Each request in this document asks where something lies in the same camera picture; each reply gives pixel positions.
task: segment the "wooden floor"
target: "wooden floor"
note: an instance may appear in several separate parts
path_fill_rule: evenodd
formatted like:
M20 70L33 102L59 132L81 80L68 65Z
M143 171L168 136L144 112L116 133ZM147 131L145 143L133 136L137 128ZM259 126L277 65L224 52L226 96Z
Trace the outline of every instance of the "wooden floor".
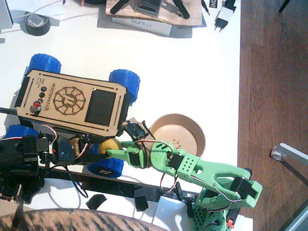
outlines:
M308 1L243 0L239 109L240 167L263 185L255 231L284 230L308 204L308 166L269 157L284 142L308 154Z

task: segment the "engraved logo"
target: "engraved logo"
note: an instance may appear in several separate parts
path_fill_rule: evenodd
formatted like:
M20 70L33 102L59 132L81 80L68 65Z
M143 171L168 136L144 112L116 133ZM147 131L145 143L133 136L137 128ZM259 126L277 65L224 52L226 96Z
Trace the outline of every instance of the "engraved logo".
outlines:
M85 102L83 92L75 87L62 88L53 99L55 109L64 116L76 115L84 108Z

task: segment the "blue wheel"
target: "blue wheel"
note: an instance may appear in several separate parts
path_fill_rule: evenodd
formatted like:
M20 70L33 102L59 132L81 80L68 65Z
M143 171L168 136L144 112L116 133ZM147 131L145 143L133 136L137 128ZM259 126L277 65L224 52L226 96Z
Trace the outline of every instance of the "blue wheel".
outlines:
M109 75L109 81L126 87L130 94L130 103L136 101L140 85L140 78L136 73L124 69L114 70Z
M98 154L98 144L94 144L92 152ZM122 175L124 161L115 158L103 159L88 166L88 170L99 176L116 178Z
M61 63L56 58L47 54L35 54L32 56L28 72L32 69L60 73Z
M39 136L39 133L32 128L19 124L10 125L6 131L5 138L22 137L22 136Z

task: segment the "red wire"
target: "red wire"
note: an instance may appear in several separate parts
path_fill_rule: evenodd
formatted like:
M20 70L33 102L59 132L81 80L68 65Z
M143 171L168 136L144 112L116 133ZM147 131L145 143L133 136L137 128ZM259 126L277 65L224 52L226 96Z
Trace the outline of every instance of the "red wire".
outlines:
M81 153L80 153L80 155L79 156L77 156L75 159L78 159L79 157L81 157L84 153L85 153L85 151L86 151L86 148L88 147L88 143L86 143L85 144L85 146L83 147L83 149L82 149L82 151L81 151Z

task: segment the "wooden bowl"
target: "wooden bowl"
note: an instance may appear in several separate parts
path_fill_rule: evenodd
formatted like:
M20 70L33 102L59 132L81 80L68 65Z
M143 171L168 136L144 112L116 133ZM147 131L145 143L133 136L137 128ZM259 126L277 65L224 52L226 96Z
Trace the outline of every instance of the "wooden bowl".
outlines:
M173 143L177 149L201 157L205 150L205 136L200 126L187 116L167 114L157 119L150 128L158 140Z

